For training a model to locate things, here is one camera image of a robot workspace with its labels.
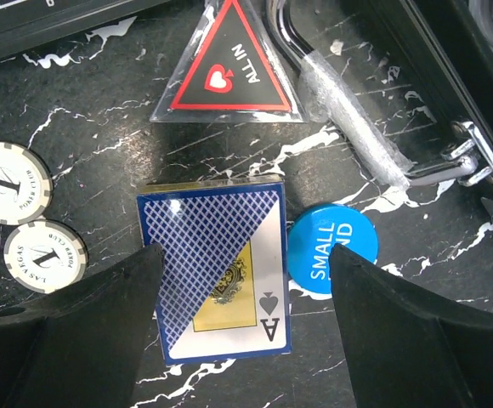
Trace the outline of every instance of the casino chip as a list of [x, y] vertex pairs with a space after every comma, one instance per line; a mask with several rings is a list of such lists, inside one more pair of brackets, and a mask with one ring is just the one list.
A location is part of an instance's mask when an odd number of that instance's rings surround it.
[[38, 218], [52, 198], [52, 179], [41, 160], [18, 144], [0, 142], [0, 224]]
[[79, 281], [88, 263], [80, 237], [62, 224], [38, 219], [15, 229], [4, 258], [10, 274], [35, 292], [50, 293]]

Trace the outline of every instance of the deck of cards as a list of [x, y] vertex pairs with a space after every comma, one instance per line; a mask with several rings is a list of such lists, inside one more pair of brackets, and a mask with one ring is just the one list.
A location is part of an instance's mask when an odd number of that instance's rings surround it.
[[292, 351], [278, 176], [148, 185], [145, 245], [165, 251], [156, 316], [168, 366]]

